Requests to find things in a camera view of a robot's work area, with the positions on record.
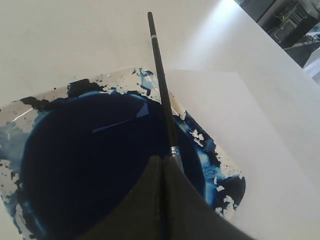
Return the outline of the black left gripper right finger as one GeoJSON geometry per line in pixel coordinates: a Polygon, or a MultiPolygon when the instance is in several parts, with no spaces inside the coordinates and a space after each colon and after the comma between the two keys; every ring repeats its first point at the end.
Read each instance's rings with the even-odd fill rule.
{"type": "Polygon", "coordinates": [[[200,196],[173,157],[162,160],[164,240],[251,240],[200,196]]]}

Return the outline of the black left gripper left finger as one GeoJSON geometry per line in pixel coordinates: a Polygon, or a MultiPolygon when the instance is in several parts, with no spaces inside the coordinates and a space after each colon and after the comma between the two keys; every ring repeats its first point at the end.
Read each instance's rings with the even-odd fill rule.
{"type": "Polygon", "coordinates": [[[164,240],[162,160],[150,157],[121,203],[79,240],[164,240]]]}

